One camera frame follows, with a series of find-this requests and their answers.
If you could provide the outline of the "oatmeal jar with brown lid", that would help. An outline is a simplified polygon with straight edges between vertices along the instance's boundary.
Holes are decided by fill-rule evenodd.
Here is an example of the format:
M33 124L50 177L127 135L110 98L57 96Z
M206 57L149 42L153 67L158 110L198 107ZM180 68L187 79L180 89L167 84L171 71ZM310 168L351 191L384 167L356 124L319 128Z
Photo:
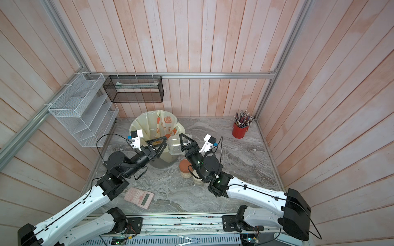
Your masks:
M192 177L192 175L189 172L190 165L191 165L190 162L186 159L183 159L182 161L180 161L180 164L179 164L180 174L185 179L189 179Z

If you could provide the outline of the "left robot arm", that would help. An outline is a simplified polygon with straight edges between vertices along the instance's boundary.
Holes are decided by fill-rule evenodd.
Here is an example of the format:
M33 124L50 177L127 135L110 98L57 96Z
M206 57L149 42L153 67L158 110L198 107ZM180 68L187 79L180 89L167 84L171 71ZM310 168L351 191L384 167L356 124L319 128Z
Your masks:
M96 209L120 195L128 186L128 178L155 161L167 146L167 137L139 144L139 138L129 140L136 154L129 158L121 151L112 153L104 167L107 172L91 185L88 192L54 216L38 223L26 224L17 232L19 246L79 246L106 233L122 234L128 230L128 219L119 208L108 210L98 219L79 225Z

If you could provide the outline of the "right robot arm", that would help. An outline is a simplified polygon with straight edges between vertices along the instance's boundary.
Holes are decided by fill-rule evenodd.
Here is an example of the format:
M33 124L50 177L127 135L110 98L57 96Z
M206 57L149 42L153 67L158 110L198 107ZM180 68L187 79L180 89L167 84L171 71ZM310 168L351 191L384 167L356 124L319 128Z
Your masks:
M181 133L179 137L181 151L193 168L192 176L207 183L210 193L254 205L240 206L235 216L223 217L224 230L241 233L273 227L295 239L309 240L312 210L297 190L268 190L225 173L221 161L215 156L216 139L210 135L205 136L201 148L186 134Z

